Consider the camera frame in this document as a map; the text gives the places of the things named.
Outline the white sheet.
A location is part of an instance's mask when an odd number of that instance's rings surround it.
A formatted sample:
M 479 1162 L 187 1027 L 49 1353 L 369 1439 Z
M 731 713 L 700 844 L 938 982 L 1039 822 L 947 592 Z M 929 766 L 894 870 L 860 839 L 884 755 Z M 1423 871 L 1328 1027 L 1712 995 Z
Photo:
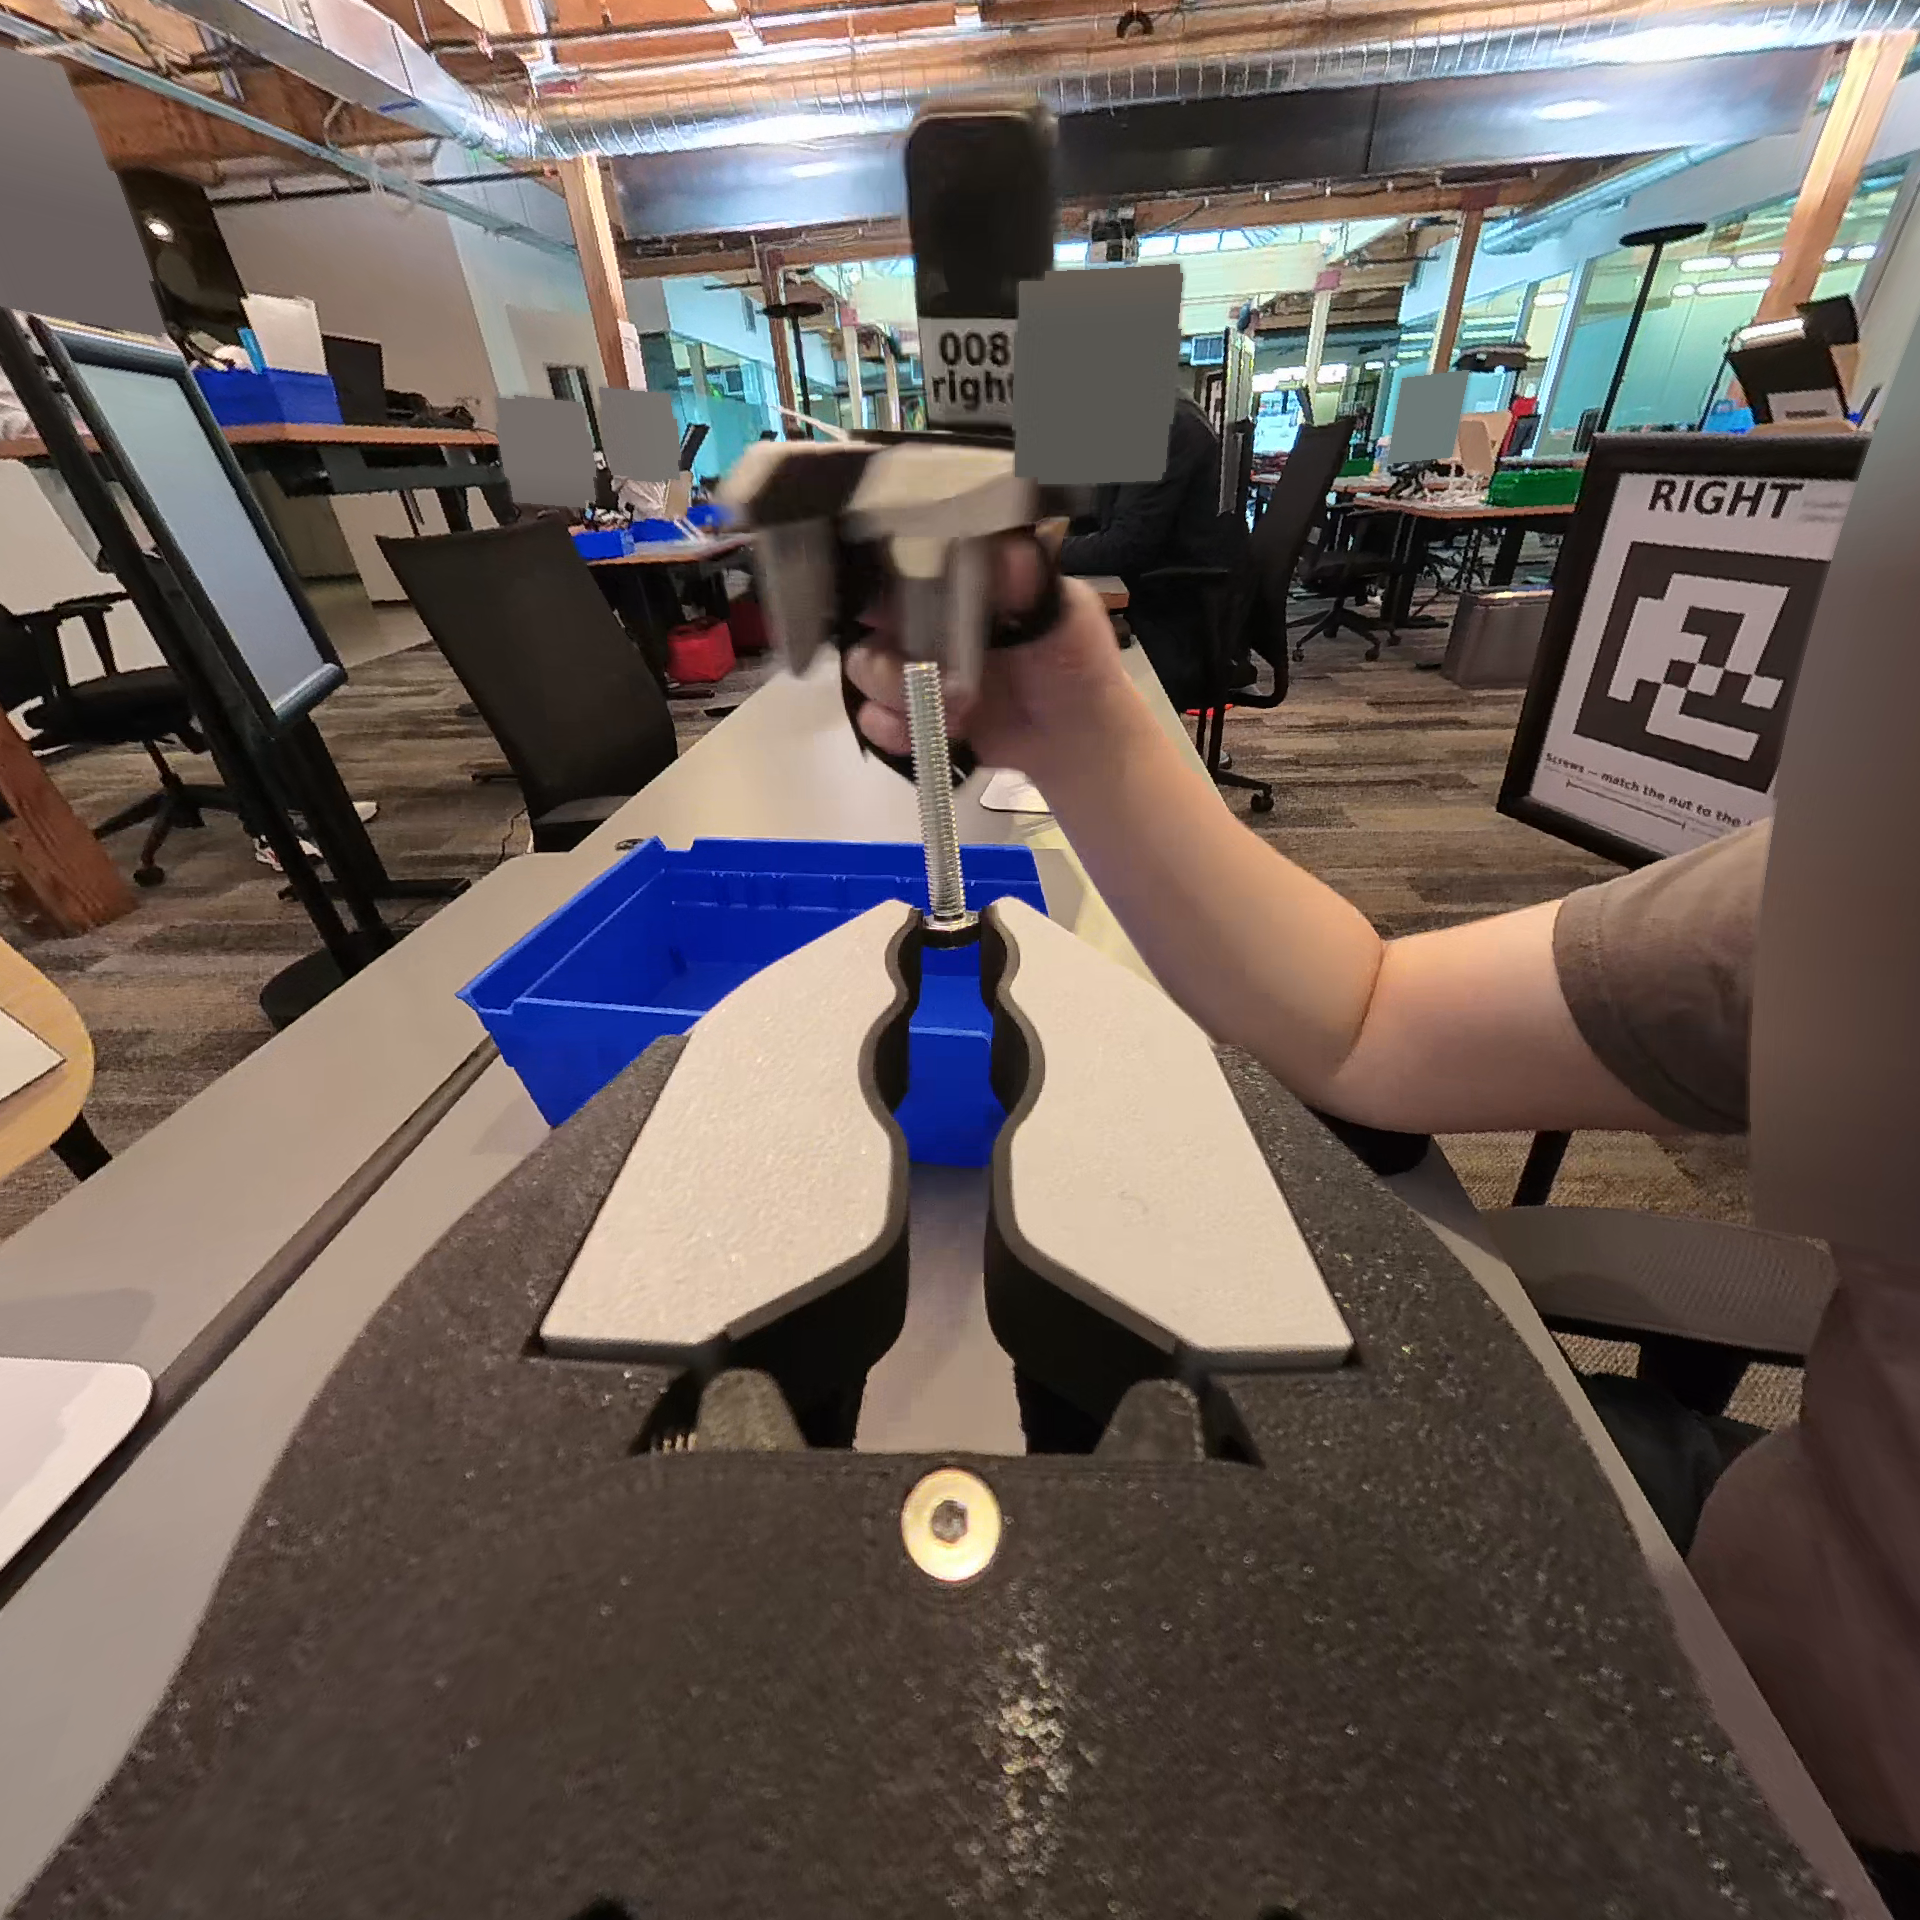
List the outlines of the white sheet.
M 130 1363 L 2 1360 L 2 1571 L 36 1545 L 154 1405 Z

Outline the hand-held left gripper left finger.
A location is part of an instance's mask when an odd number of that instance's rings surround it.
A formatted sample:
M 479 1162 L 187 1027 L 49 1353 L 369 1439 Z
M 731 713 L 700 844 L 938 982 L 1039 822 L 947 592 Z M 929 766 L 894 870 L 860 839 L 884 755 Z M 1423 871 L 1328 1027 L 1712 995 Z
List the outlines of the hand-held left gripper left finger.
M 539 1327 L 565 1360 L 718 1363 L 905 1251 L 913 912 L 871 906 L 707 1013 Z

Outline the black swivel office chair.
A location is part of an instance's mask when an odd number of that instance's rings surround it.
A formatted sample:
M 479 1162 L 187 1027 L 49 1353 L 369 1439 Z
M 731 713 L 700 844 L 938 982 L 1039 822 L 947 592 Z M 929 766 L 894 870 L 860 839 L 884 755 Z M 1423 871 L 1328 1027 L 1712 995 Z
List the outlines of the black swivel office chair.
M 1195 749 L 1214 787 L 1249 794 L 1254 817 L 1273 811 L 1273 784 L 1226 768 L 1226 722 L 1230 710 L 1278 710 L 1288 699 L 1288 597 L 1348 459 L 1353 427 L 1353 416 L 1305 424 L 1237 568 L 1201 578 L 1204 651 L 1190 705 Z

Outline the black framed marker sign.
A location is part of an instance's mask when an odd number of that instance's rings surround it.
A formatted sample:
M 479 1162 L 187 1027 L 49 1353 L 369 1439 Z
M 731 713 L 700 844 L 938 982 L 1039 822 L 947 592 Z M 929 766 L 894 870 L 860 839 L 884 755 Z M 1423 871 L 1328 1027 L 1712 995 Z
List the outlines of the black framed marker sign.
M 1816 608 L 1870 436 L 1597 438 L 1500 812 L 1642 870 L 1772 812 Z

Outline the black floor lamp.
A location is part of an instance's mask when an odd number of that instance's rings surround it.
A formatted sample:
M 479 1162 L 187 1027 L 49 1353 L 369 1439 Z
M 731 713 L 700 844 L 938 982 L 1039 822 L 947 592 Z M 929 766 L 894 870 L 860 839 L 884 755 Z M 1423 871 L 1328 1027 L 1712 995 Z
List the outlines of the black floor lamp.
M 1661 224 L 1661 227 L 1634 229 L 1634 231 L 1620 236 L 1620 244 L 1625 253 L 1645 253 L 1645 263 L 1642 263 L 1637 301 L 1629 309 L 1629 322 L 1625 322 L 1625 331 L 1623 331 L 1623 339 L 1620 339 L 1620 353 L 1616 353 L 1616 363 L 1614 363 L 1614 373 L 1611 373 L 1611 383 L 1606 383 L 1606 395 L 1605 395 L 1605 401 L 1597 408 L 1597 417 L 1593 417 L 1590 440 L 1605 438 L 1611 430 L 1611 424 L 1614 424 L 1614 416 L 1616 416 L 1616 405 L 1620 405 L 1620 392 L 1623 392 L 1623 380 L 1625 380 L 1625 368 L 1629 368 L 1629 361 L 1634 361 L 1634 349 L 1637 349 L 1637 339 L 1638 339 L 1638 331 L 1642 331 L 1642 317 L 1645 317 L 1645 303 L 1649 303 L 1649 293 L 1653 293 L 1653 280 L 1656 280 L 1656 276 L 1661 269 L 1666 253 L 1670 248 L 1680 248 L 1684 243 L 1696 243 L 1704 231 L 1707 231 L 1707 224 Z

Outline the blue storage crate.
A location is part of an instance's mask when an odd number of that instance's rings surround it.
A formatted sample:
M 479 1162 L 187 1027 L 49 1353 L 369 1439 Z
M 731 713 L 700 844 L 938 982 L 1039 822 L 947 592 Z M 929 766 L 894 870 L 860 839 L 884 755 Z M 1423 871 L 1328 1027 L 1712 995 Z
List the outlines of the blue storage crate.
M 344 405 L 327 373 L 199 365 L 193 383 L 218 427 L 344 424 Z

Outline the person's right hand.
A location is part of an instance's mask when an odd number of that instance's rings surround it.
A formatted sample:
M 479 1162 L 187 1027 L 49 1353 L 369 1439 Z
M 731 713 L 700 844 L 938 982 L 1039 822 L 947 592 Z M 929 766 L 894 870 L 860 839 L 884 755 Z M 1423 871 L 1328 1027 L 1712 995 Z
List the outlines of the person's right hand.
M 881 632 L 842 657 L 851 722 L 871 752 L 911 752 L 905 681 L 908 659 Z M 1132 692 L 1107 608 L 1068 583 L 1061 613 L 1043 637 L 985 651 L 973 686 L 940 681 L 947 761 L 1015 771 L 1047 803 L 1061 803 L 1114 755 L 1127 732 L 1120 710 Z

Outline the person's grey office chair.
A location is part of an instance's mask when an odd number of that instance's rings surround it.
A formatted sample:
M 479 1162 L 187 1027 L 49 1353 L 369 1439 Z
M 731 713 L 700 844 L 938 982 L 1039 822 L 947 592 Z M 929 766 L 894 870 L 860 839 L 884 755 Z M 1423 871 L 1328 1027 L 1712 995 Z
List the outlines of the person's grey office chair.
M 1482 1226 L 1559 1334 L 1634 1340 L 1666 1368 L 1804 1367 L 1836 1298 L 1820 1241 L 1658 1213 L 1551 1205 L 1570 1132 L 1538 1132 Z

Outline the display screen on black stand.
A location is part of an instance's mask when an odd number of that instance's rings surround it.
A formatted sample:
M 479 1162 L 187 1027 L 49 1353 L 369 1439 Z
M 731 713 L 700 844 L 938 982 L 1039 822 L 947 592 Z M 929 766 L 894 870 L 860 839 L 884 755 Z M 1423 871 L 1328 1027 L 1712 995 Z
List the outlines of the display screen on black stand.
M 313 724 L 350 672 L 181 349 L 2 310 L 2 373 L 321 938 L 257 993 L 288 1028 L 401 941 L 387 906 L 433 912 L 466 881 L 377 853 Z

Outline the person's right forearm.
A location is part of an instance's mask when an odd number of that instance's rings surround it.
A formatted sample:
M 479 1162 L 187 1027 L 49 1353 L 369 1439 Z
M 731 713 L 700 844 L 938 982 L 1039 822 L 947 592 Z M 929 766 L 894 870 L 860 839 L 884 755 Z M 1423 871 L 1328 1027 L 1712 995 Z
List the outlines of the person's right forearm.
M 1131 690 L 1096 724 L 1002 755 L 1035 777 L 1161 988 L 1309 1106 L 1393 1132 L 1637 1118 L 1570 1018 L 1555 901 L 1384 941 L 1240 826 Z

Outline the round wooden table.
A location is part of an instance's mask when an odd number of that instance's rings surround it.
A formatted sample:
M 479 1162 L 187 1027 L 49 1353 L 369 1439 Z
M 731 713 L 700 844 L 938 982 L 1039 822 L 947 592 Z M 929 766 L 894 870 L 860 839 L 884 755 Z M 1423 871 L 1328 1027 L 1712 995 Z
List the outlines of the round wooden table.
M 110 1162 L 84 1118 L 96 1045 L 75 1003 L 2 945 L 2 1178 L 51 1152 L 79 1183 Z

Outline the long silver threaded bolt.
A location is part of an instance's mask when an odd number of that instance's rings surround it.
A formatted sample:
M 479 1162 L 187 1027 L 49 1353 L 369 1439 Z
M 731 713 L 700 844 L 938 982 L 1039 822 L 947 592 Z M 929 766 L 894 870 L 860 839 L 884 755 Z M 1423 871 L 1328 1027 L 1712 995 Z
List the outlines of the long silver threaded bolt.
M 967 901 L 962 844 L 955 812 L 955 761 L 947 734 L 944 681 L 935 659 L 908 659 L 903 671 L 905 730 L 920 811 L 923 846 L 923 938 L 938 947 L 977 941 L 977 914 Z

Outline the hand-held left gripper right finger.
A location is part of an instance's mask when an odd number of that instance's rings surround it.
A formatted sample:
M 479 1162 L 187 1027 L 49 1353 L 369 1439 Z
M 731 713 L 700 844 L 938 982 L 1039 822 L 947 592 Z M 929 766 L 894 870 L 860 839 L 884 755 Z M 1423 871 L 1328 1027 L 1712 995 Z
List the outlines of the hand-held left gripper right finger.
M 980 921 L 1005 1124 L 990 1318 L 1030 1372 L 1326 1372 L 1356 1340 L 1204 1033 L 1008 898 Z

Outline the blue plastic bin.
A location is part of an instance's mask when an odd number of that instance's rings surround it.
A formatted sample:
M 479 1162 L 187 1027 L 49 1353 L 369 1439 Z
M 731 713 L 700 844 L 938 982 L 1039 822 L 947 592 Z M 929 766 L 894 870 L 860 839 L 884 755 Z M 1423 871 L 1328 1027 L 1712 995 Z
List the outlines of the blue plastic bin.
M 707 836 L 676 853 L 646 839 L 462 988 L 462 1003 L 559 1126 L 646 1045 L 881 901 L 923 909 L 919 844 Z M 985 1167 L 1002 1102 L 973 957 L 923 957 L 908 1070 L 911 1162 Z

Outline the black mesh office chair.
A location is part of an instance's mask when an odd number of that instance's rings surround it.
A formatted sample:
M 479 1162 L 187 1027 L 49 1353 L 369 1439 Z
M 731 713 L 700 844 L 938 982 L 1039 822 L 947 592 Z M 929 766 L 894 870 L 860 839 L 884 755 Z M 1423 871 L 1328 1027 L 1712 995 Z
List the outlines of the black mesh office chair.
M 679 757 L 656 672 L 554 519 L 380 539 L 499 744 L 537 853 L 573 853 Z

